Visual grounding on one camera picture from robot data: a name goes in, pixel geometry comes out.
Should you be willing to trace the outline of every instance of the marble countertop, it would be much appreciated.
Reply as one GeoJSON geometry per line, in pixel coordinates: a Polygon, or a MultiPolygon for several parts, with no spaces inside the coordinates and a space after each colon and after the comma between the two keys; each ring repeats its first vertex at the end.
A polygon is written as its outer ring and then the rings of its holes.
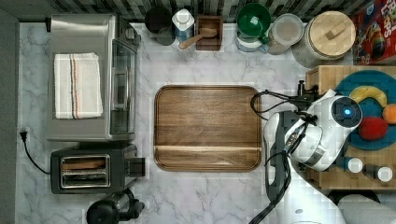
{"type": "MultiPolygon", "coordinates": [[[[291,50],[279,56],[239,51],[233,42],[235,24],[225,24],[220,51],[197,51],[161,46],[143,24],[138,49],[136,138],[140,157],[147,158],[147,176],[131,187],[146,204],[141,217],[129,223],[248,223],[267,206],[262,164],[248,173],[166,172],[153,159],[154,97],[167,84],[248,85],[258,91],[295,94],[308,70],[297,64],[291,50]]],[[[44,23],[21,23],[19,128],[28,127],[28,147],[36,162],[50,168],[50,153],[68,146],[46,140],[49,40],[44,23]]],[[[350,55],[339,63],[351,64],[350,55]]],[[[264,106],[274,99],[264,97],[264,106]]],[[[292,109],[282,105],[275,111],[292,109]]],[[[16,223],[85,223],[91,203],[103,194],[54,195],[50,178],[32,165],[18,142],[16,223]]],[[[264,223],[276,223],[273,214],[264,223]]]]}

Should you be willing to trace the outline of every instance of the red ball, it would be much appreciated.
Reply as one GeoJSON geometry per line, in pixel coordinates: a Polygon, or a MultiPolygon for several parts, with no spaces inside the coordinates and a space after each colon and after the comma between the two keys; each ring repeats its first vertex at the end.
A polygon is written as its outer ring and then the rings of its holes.
{"type": "Polygon", "coordinates": [[[388,124],[384,119],[366,117],[359,125],[359,135],[362,139],[373,141],[382,138],[387,133],[388,124]]]}

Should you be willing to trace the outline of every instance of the black cord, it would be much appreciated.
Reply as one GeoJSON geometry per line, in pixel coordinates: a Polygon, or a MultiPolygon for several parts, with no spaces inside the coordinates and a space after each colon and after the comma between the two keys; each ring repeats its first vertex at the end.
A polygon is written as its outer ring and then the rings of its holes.
{"type": "Polygon", "coordinates": [[[41,169],[41,167],[39,167],[39,166],[37,165],[37,163],[35,163],[35,161],[34,161],[34,160],[32,159],[32,157],[30,156],[30,153],[29,153],[29,151],[27,150],[27,146],[26,146],[26,136],[27,136],[27,132],[21,132],[20,135],[21,135],[21,139],[22,139],[22,142],[23,142],[23,146],[24,146],[26,155],[27,155],[27,157],[29,158],[29,160],[30,160],[30,161],[32,162],[32,164],[33,164],[35,167],[37,167],[37,169],[39,169],[42,173],[44,173],[44,174],[46,174],[46,175],[50,175],[50,172],[46,172],[46,171],[44,171],[43,169],[41,169]]]}
{"type": "Polygon", "coordinates": [[[259,116],[261,119],[268,120],[267,118],[263,117],[262,114],[274,109],[275,107],[277,107],[279,105],[283,105],[285,103],[291,103],[291,102],[301,102],[301,103],[309,103],[309,104],[312,103],[310,101],[296,99],[297,97],[298,96],[288,96],[288,95],[277,93],[277,92],[274,92],[274,91],[265,90],[265,91],[261,91],[261,92],[258,92],[256,94],[254,94],[254,96],[250,100],[250,107],[257,114],[257,116],[259,116]],[[282,101],[282,102],[280,102],[280,103],[278,103],[276,105],[271,106],[269,109],[258,110],[256,108],[255,104],[256,104],[257,99],[259,99],[263,95],[275,96],[276,98],[279,98],[279,99],[284,100],[284,101],[282,101]]]}
{"type": "MultiPolygon", "coordinates": [[[[272,155],[270,158],[267,159],[267,161],[264,164],[264,168],[267,169],[267,165],[268,162],[275,158],[276,156],[282,156],[282,160],[283,160],[283,165],[285,167],[286,170],[286,180],[285,183],[283,183],[282,188],[280,189],[280,192],[276,195],[276,198],[270,202],[270,204],[264,209],[262,210],[257,216],[255,216],[253,219],[251,219],[251,221],[249,222],[249,224],[259,224],[263,219],[265,219],[268,214],[270,214],[270,212],[272,210],[274,210],[274,208],[276,207],[276,205],[280,202],[280,200],[282,200],[283,196],[286,193],[286,190],[288,189],[290,182],[291,182],[291,169],[289,166],[289,161],[288,159],[290,158],[290,154],[297,148],[297,146],[300,145],[301,141],[303,140],[303,138],[305,137],[305,131],[308,128],[308,125],[310,124],[310,122],[306,121],[305,123],[301,124],[298,129],[303,128],[303,131],[300,133],[300,135],[298,136],[298,138],[296,139],[296,141],[290,146],[289,150],[282,150],[281,152],[277,152],[276,154],[272,155]]],[[[264,147],[265,147],[265,151],[267,151],[267,145],[266,145],[266,141],[263,138],[263,142],[264,142],[264,147]]]]}

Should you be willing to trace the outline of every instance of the blue plate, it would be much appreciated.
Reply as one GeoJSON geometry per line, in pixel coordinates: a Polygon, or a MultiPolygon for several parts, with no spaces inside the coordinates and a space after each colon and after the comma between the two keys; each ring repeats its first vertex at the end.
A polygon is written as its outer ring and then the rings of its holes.
{"type": "MultiPolygon", "coordinates": [[[[374,86],[383,91],[388,97],[388,104],[396,104],[396,80],[382,72],[365,70],[349,75],[335,88],[345,96],[359,86],[374,86]]],[[[359,103],[363,117],[382,118],[383,108],[372,98],[367,98],[359,103]]],[[[350,134],[350,145],[365,150],[378,150],[388,147],[396,140],[396,125],[388,125],[387,134],[375,141],[366,141],[359,136],[358,129],[350,134]]]]}

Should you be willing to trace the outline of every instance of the tiled backsplash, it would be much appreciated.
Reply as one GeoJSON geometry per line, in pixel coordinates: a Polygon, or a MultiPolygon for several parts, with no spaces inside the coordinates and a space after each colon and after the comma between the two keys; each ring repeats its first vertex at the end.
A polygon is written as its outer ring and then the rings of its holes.
{"type": "Polygon", "coordinates": [[[273,18],[293,13],[303,21],[309,21],[319,13],[337,10],[348,16],[372,4],[371,0],[48,0],[60,13],[108,13],[115,12],[128,21],[144,21],[152,7],[164,6],[173,13],[188,9],[192,16],[198,14],[219,15],[225,22],[235,22],[237,12],[248,3],[265,5],[273,18]]]}

